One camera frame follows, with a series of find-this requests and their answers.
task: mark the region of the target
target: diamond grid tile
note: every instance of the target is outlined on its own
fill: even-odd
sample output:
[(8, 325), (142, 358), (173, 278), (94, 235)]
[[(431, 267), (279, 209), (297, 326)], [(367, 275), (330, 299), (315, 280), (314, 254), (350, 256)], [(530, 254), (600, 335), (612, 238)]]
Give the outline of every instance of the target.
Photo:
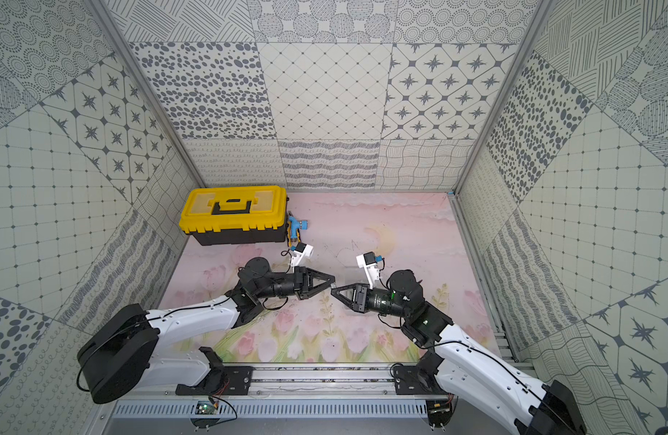
[(514, 44), (394, 44), (382, 137), (476, 139)]
[(130, 204), (34, 107), (0, 129), (0, 297), (56, 314)]
[(668, 167), (596, 107), (520, 209), (589, 315), (668, 276)]
[(279, 139), (379, 139), (390, 48), (258, 43)]

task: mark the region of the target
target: wavy line pattern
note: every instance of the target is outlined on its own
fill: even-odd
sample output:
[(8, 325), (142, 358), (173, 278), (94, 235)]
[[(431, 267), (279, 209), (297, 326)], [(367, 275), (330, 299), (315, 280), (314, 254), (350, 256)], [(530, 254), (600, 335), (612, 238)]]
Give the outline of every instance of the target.
[(583, 322), (530, 344), (518, 355), (533, 362), (539, 379), (556, 379), (573, 391), (589, 434), (649, 432)]
[(380, 141), (278, 141), (278, 147), (289, 188), (375, 187)]
[(520, 338), (518, 350), (580, 320), (565, 289), (554, 280), (553, 270), (541, 256), (518, 209), (484, 253), (484, 262), (492, 265), (489, 279), (497, 289), (499, 302), (509, 312), (520, 313), (506, 320)]
[(125, 216), (57, 317), (94, 334), (114, 313), (130, 303), (157, 303), (172, 274), (176, 255), (136, 210)]

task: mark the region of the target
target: black cable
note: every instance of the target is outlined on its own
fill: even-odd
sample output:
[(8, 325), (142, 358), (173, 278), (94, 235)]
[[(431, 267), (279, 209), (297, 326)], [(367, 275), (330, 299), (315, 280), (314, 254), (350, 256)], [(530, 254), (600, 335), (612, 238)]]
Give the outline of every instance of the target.
[(237, 420), (237, 411), (235, 411), (235, 408), (233, 407), (233, 405), (230, 404), (230, 402), (228, 402), (228, 401), (225, 400), (225, 399), (221, 399), (220, 397), (217, 397), (217, 396), (209, 396), (209, 401), (210, 401), (211, 403), (213, 403), (213, 401), (211, 400), (211, 398), (216, 399), (216, 400), (220, 400), (221, 402), (225, 402), (225, 404), (228, 405), (228, 406), (230, 407), (230, 409), (232, 409), (233, 412), (235, 413), (235, 418), (231, 418), (230, 420), (219, 421), (219, 422), (217, 422), (216, 424), (214, 424), (214, 426), (217, 425), (217, 424), (220, 424), (220, 423), (227, 423), (227, 422), (229, 422), (229, 421), (235, 421), (235, 420)]
[(467, 349), (469, 349), (471, 352), (477, 352), (477, 353), (480, 353), (481, 355), (487, 356), (487, 357), (490, 358), (492, 361), (494, 361), (496, 364), (500, 365), (501, 368), (502, 368), (503, 370), (505, 370), (506, 372), (508, 372), (508, 374), (510, 374), (510, 375), (513, 377), (513, 379), (515, 379), (515, 382), (516, 382), (517, 384), (519, 384), (519, 385), (522, 386), (522, 388), (525, 390), (525, 392), (529, 392), (531, 395), (533, 395), (533, 396), (539, 401), (539, 403), (541, 403), (542, 405), (544, 405), (545, 408), (547, 408), (549, 411), (551, 411), (551, 413), (554, 414), (554, 416), (555, 416), (556, 418), (558, 418), (558, 419), (561, 421), (561, 423), (565, 426), (565, 428), (567, 428), (573, 435), (578, 435), (573, 429), (571, 429), (570, 426), (568, 426), (568, 423), (566, 423), (565, 420), (564, 420), (563, 418), (561, 418), (561, 416), (560, 416), (558, 413), (556, 413), (556, 411), (554, 411), (554, 410), (551, 408), (551, 406), (549, 406), (549, 405), (547, 405), (546, 403), (544, 403), (544, 400), (541, 399), (537, 394), (535, 394), (534, 391), (532, 391), (532, 389), (531, 389), (527, 384), (525, 384), (524, 382), (522, 382), (522, 381), (520, 380), (520, 378), (516, 377), (516, 376), (515, 376), (515, 375), (514, 375), (514, 374), (513, 374), (513, 373), (512, 373), (506, 366), (504, 366), (500, 361), (498, 361), (498, 360), (497, 360), (496, 358), (494, 358), (492, 355), (489, 355), (489, 354), (486, 353), (486, 352), (482, 352), (481, 350), (477, 349), (476, 347), (472, 347), (472, 346), (470, 346), (470, 345), (468, 345), (468, 344), (466, 344), (466, 343), (463, 343), (463, 342), (461, 342), (461, 341), (458, 341), (458, 340), (445, 341), (445, 342), (442, 342), (442, 343), (434, 344), (434, 345), (432, 345), (432, 346), (420, 347), (419, 349), (428, 350), (428, 349), (433, 349), (434, 347), (437, 347), (437, 346), (441, 346), (441, 345), (443, 345), (443, 344), (450, 344), (450, 343), (458, 343), (458, 344), (461, 344), (461, 345), (463, 345), (464, 347), (466, 347)]
[(264, 305), (264, 302), (262, 302), (262, 308), (264, 308), (265, 310), (269, 310), (269, 311), (278, 311), (278, 310), (282, 309), (282, 308), (288, 303), (288, 296), (286, 296), (286, 301), (285, 301), (284, 303), (282, 303), (280, 306), (276, 307), (276, 308), (267, 308), (267, 307)]
[(385, 324), (387, 326), (390, 326), (392, 329), (401, 329), (401, 318), (399, 318), (399, 326), (392, 326), (389, 323), (382, 320), (382, 318), (380, 317), (380, 313), (378, 313), (378, 319), (380, 319), (380, 322), (382, 322), (383, 324)]
[(93, 358), (93, 355), (95, 355), (95, 353), (96, 353), (98, 350), (100, 350), (100, 348), (102, 348), (105, 344), (107, 344), (107, 343), (109, 343), (110, 341), (112, 341), (114, 338), (117, 338), (119, 335), (122, 335), (122, 334), (124, 334), (125, 332), (128, 332), (128, 331), (130, 331), (131, 329), (133, 329), (133, 328), (135, 328), (135, 327), (137, 327), (137, 326), (141, 326), (142, 324), (144, 324), (144, 323), (146, 323), (146, 322), (152, 322), (153, 320), (158, 320), (158, 319), (166, 318), (166, 317), (169, 316), (170, 314), (172, 314), (172, 313), (174, 313), (174, 312), (177, 312), (177, 311), (182, 311), (182, 310), (195, 310), (195, 309), (199, 309), (199, 308), (211, 308), (211, 307), (214, 307), (214, 306), (216, 306), (216, 305), (221, 305), (222, 303), (224, 303), (225, 301), (228, 301), (228, 300), (230, 300), (230, 298), (227, 298), (226, 300), (221, 301), (221, 302), (218, 302), (218, 303), (214, 303), (213, 305), (202, 305), (202, 306), (198, 306), (198, 307), (182, 307), (182, 308), (177, 308), (177, 309), (174, 309), (174, 310), (172, 310), (172, 311), (170, 311), (170, 312), (167, 312), (166, 314), (164, 314), (164, 315), (162, 315), (162, 316), (158, 316), (158, 317), (156, 317), (156, 318), (152, 318), (152, 319), (143, 319), (143, 320), (141, 320), (141, 321), (139, 321), (139, 322), (137, 322), (137, 323), (135, 323), (135, 324), (133, 324), (133, 325), (131, 325), (131, 326), (127, 326), (126, 328), (123, 328), (123, 329), (121, 329), (120, 331), (117, 331), (116, 333), (114, 333), (114, 335), (112, 335), (111, 337), (107, 338), (107, 339), (104, 341), (104, 343), (102, 343), (100, 346), (95, 347), (95, 350), (94, 350), (94, 351), (90, 354), (90, 356), (89, 356), (88, 358), (86, 358), (86, 360), (83, 361), (83, 363), (80, 365), (80, 370), (78, 370), (78, 376), (76, 377), (76, 381), (75, 381), (75, 383), (76, 383), (76, 387), (78, 387), (78, 389), (79, 389), (80, 391), (85, 391), (86, 393), (89, 393), (89, 392), (90, 392), (90, 390), (88, 390), (88, 389), (83, 388), (83, 387), (80, 386), (80, 375), (83, 373), (83, 368), (84, 368), (85, 365), (88, 363), (88, 361), (90, 361), (90, 359)]
[(174, 313), (174, 312), (177, 312), (177, 311), (195, 310), (195, 309), (198, 309), (198, 308), (211, 308), (211, 307), (215, 307), (216, 305), (221, 305), (222, 303), (225, 303), (225, 302), (227, 302), (227, 301), (229, 301), (229, 300), (230, 300), (230, 298), (227, 298), (226, 300), (221, 301), (221, 302), (218, 302), (218, 303), (214, 303), (213, 305), (201, 305), (201, 306), (198, 306), (198, 307), (182, 307), (182, 308), (176, 308), (176, 309), (174, 309), (174, 310), (168, 312), (167, 314), (161, 316), (160, 319), (162, 319), (162, 318), (166, 318), (166, 317), (168, 317), (170, 314), (172, 314), (172, 313)]
[(102, 343), (100, 346), (95, 347), (95, 350), (93, 351), (93, 353), (91, 353), (90, 356), (89, 356), (88, 358), (86, 358), (86, 360), (80, 365), (80, 370), (78, 370), (78, 376), (76, 377), (76, 380), (75, 380), (75, 383), (76, 383), (76, 386), (78, 387), (78, 389), (79, 389), (80, 391), (85, 391), (86, 393), (89, 393), (89, 392), (90, 392), (90, 390), (88, 390), (88, 389), (83, 388), (83, 387), (80, 386), (80, 375), (81, 375), (81, 373), (83, 373), (83, 367), (85, 367), (85, 365), (88, 363), (88, 361), (90, 361), (90, 359), (93, 358), (93, 355), (95, 355), (95, 352), (97, 352), (98, 350), (100, 350), (100, 348), (101, 348), (102, 346), (104, 346), (105, 344), (109, 343), (113, 338), (117, 338), (119, 335), (122, 335), (123, 333), (125, 333), (125, 332), (127, 332), (127, 331), (130, 331), (130, 330), (132, 330), (133, 328), (135, 328), (135, 327), (137, 327), (137, 326), (141, 326), (141, 325), (142, 325), (143, 323), (145, 323), (145, 322), (151, 322), (152, 320), (157, 320), (157, 319), (160, 319), (160, 317), (152, 318), (152, 319), (144, 319), (144, 320), (142, 320), (142, 321), (140, 321), (140, 322), (134, 323), (134, 324), (131, 325), (131, 326), (127, 326), (126, 328), (123, 328), (123, 329), (121, 329), (120, 331), (118, 331), (116, 334), (114, 334), (114, 335), (111, 336), (110, 338), (107, 338), (107, 339), (104, 341), (104, 343)]

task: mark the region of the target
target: polka dot tile pattern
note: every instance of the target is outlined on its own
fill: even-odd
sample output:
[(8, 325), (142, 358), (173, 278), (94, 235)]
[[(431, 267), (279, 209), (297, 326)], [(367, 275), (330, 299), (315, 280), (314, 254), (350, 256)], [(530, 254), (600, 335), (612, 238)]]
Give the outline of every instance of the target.
[(538, 0), (400, 0), (394, 41), (517, 44), (537, 4)]
[(520, 210), (581, 315), (668, 277), (668, 167), (597, 107)]
[(597, 105), (668, 165), (668, 14), (614, 77)]
[(584, 94), (532, 52), (487, 142), (515, 201), (527, 195), (591, 106)]
[(475, 140), (517, 48), (394, 44), (382, 137)]
[(40, 340), (0, 395), (0, 434), (78, 435), (93, 407), (76, 387), (76, 354), (91, 336), (59, 322)]
[(34, 106), (0, 129), (0, 297), (54, 316), (130, 209)]
[(257, 42), (392, 42), (397, 0), (248, 0)]
[(130, 203), (145, 189), (170, 148), (138, 85), (114, 53), (41, 105)]
[(390, 45), (258, 45), (279, 139), (380, 139)]
[(0, 298), (0, 392), (50, 323), (47, 316)]
[(37, 101), (111, 51), (82, 1), (0, 0), (0, 59)]
[(255, 44), (139, 42), (131, 49), (182, 138), (274, 137)]

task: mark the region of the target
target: pink tulip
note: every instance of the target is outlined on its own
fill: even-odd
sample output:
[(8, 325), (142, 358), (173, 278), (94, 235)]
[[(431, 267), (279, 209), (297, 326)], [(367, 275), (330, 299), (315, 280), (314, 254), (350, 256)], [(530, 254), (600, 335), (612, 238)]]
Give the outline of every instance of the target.
[(237, 353), (242, 356), (249, 355), (254, 350), (254, 338), (254, 334), (245, 332), (245, 335), (237, 341)]
[(327, 337), (322, 342), (322, 358), (328, 363), (333, 363), (339, 358), (341, 353), (341, 342), (338, 338)]
[(285, 334), (290, 331), (290, 328), (293, 327), (293, 321), (295, 320), (295, 315), (290, 310), (280, 310), (274, 320), (274, 325), (276, 329)]
[(478, 315), (486, 317), (486, 306), (478, 291), (465, 290), (464, 300)]
[(263, 363), (268, 363), (274, 356), (276, 356), (276, 351), (278, 350), (278, 345), (276, 341), (269, 337), (264, 341), (261, 341), (257, 344), (257, 354), (259, 355), (259, 361)]
[(356, 328), (346, 337), (346, 341), (351, 352), (361, 353), (370, 342), (370, 334), (363, 328)]
[(305, 334), (306, 337), (312, 338), (315, 335), (319, 334), (321, 330), (322, 330), (322, 319), (321, 318), (316, 318), (314, 316), (308, 316), (308, 318), (305, 319), (303, 334)]

